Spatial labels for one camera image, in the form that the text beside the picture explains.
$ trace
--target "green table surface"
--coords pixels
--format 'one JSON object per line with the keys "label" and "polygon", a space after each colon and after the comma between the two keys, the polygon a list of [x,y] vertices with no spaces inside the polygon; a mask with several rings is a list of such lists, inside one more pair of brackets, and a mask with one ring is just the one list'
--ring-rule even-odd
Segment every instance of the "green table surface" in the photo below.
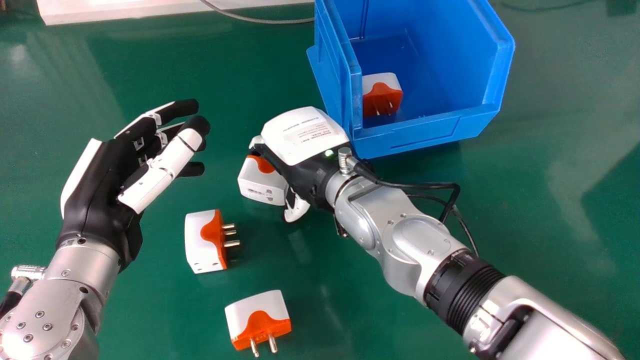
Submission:
{"label": "green table surface", "polygon": [[[635,1],[579,3],[493,2],[517,44],[500,114],[477,138],[374,165],[389,179],[459,182],[483,258],[640,359],[640,16]],[[323,107],[305,54],[313,25],[196,13],[46,27],[33,5],[12,5],[0,15],[0,288],[13,265],[48,264],[60,191],[89,138],[194,97],[212,125],[196,156],[207,171],[174,182],[146,211],[141,255],[106,307],[102,359],[252,358],[230,344],[223,308],[272,289],[282,290],[293,326],[278,339],[280,359],[473,358],[339,238],[328,213],[284,224],[280,208],[237,190],[265,121]],[[246,13],[299,17],[311,8]],[[184,215],[213,208],[237,224],[243,249],[229,270],[196,276]]]}

